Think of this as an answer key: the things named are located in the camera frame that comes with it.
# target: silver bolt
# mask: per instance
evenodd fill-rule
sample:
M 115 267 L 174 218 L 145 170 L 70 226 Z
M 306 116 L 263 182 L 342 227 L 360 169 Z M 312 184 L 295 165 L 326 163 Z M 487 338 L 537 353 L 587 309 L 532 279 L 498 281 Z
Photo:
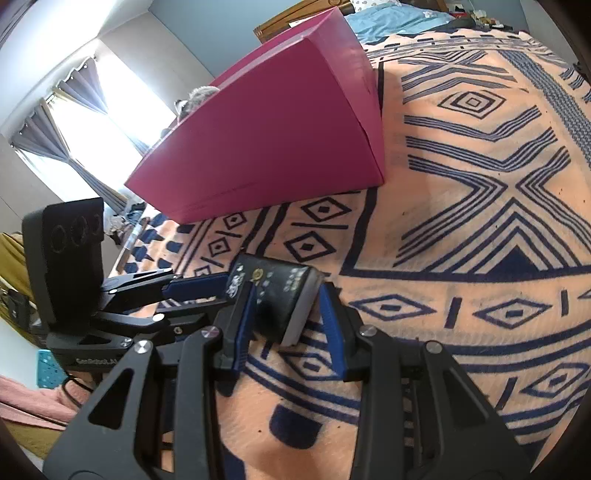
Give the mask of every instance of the silver bolt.
M 137 353 L 146 353 L 149 352 L 152 348 L 152 342 L 149 340 L 140 340 L 134 345 L 134 350 Z
M 443 347 L 441 346 L 441 344 L 439 342 L 427 342 L 427 344 L 425 345 L 425 348 L 427 349 L 427 352 L 429 353 L 433 353 L 434 355 L 437 355 L 438 353 L 443 352 Z
M 215 338 L 220 334 L 220 329 L 217 328 L 215 325 L 208 325 L 205 328 L 201 329 L 201 335 L 205 338 Z
M 376 333 L 378 333 L 378 329 L 373 325 L 362 325 L 359 329 L 359 333 L 362 337 L 373 337 Z

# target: magenta cardboard box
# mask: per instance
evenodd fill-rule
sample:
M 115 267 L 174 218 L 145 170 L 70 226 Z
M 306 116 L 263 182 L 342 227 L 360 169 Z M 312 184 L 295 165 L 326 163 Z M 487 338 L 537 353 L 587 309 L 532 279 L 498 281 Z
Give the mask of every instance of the magenta cardboard box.
M 291 28 L 212 85 L 126 186 L 178 223 L 384 182 L 375 75 L 338 9 Z

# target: black leather wallet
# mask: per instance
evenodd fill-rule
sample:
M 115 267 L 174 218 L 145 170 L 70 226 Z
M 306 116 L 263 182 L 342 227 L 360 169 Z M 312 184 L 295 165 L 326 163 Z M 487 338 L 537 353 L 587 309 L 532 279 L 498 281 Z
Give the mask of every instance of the black leather wallet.
M 283 346 L 295 345 L 316 299 L 323 275 L 314 267 L 240 253 L 226 294 L 234 298 L 244 281 L 256 287 L 255 330 Z

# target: peach and navy blanket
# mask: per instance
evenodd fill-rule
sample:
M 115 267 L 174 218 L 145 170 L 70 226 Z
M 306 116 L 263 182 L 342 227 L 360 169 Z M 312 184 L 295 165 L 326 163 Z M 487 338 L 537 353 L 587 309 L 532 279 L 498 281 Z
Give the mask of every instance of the peach and navy blanket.
M 589 84 L 524 33 L 366 49 L 383 187 L 194 225 L 158 215 L 125 269 L 208 275 L 240 249 L 314 265 L 364 322 L 444 343 L 539 460 L 590 381 Z M 257 338 L 238 383 L 218 389 L 229 478 L 345 480 L 359 399 L 331 369 L 317 310 L 296 347 Z

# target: pink towel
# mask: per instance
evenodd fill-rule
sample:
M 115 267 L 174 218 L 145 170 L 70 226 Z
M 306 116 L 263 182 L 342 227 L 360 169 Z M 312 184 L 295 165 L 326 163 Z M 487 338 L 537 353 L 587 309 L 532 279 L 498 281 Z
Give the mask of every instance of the pink towel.
M 84 403 L 90 395 L 74 382 L 68 382 L 66 388 L 80 403 Z M 65 430 L 77 412 L 78 408 L 66 397 L 61 387 L 31 390 L 0 375 L 0 417 L 4 420 Z

